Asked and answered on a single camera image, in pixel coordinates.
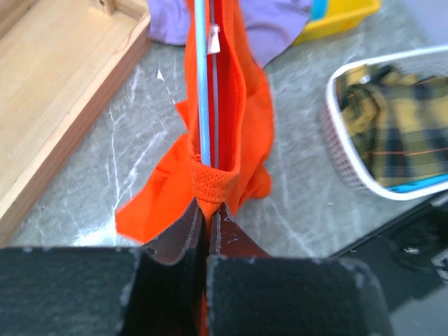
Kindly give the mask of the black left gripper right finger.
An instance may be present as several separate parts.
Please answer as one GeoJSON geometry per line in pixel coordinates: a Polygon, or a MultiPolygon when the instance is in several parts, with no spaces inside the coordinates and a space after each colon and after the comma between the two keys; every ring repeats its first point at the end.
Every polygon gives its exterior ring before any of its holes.
{"type": "Polygon", "coordinates": [[[210,335],[392,335],[377,277],[353,258],[270,256],[213,215],[206,268],[210,335]]]}

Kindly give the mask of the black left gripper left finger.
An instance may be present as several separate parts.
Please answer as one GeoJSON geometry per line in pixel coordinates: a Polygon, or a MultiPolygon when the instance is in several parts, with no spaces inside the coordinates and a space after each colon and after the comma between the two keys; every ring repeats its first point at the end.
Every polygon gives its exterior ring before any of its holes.
{"type": "Polygon", "coordinates": [[[140,247],[1,250],[2,335],[199,335],[203,215],[140,247]]]}

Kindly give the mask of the orange t shirt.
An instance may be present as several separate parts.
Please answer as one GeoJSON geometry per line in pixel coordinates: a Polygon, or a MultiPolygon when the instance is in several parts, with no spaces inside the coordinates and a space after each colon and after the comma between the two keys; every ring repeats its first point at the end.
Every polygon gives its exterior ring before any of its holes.
{"type": "Polygon", "coordinates": [[[220,27],[218,72],[218,166],[202,164],[197,98],[197,44],[187,37],[184,69],[187,97],[176,108],[186,133],[162,157],[142,190],[115,215],[119,234],[145,243],[157,237],[196,200],[206,223],[220,205],[232,214],[245,201],[269,195],[272,180],[264,163],[274,140],[270,86],[257,65],[238,1],[217,1],[220,27]]]}

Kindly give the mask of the blue wire hanger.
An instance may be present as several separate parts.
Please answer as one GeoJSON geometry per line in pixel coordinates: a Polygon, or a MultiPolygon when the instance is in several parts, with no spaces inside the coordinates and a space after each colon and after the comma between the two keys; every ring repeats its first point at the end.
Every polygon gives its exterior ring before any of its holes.
{"type": "Polygon", "coordinates": [[[217,54],[220,27],[213,1],[194,1],[197,98],[200,153],[203,165],[219,166],[219,107],[217,54]]]}

